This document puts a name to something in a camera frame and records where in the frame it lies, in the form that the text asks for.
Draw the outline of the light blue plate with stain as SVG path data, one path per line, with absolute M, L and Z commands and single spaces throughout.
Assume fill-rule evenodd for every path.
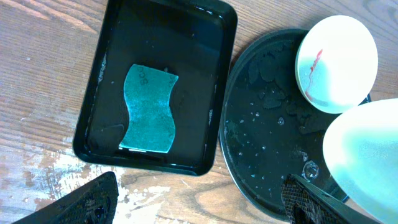
M 295 78 L 313 107 L 340 114 L 367 97 L 377 68 L 370 31 L 353 17 L 336 15 L 315 24 L 304 37 L 296 54 Z

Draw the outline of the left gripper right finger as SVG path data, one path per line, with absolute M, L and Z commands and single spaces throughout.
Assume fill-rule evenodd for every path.
M 296 174 L 282 184 L 282 202 L 291 223 L 377 224 Z

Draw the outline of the pale green plate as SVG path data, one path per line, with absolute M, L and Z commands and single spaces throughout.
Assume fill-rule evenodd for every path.
M 383 223 L 397 223 L 397 99 L 339 115 L 323 139 L 323 156 L 340 188 Z

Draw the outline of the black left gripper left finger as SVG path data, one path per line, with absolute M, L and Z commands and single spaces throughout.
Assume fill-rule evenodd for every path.
M 105 172 L 54 203 L 18 220 L 23 223 L 112 223 L 118 203 L 114 172 Z

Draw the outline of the green yellow sponge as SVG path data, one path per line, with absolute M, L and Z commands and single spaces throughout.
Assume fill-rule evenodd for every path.
M 176 135 L 170 96 L 178 76 L 134 64 L 124 82 L 124 101 L 129 115 L 120 148 L 168 153 Z

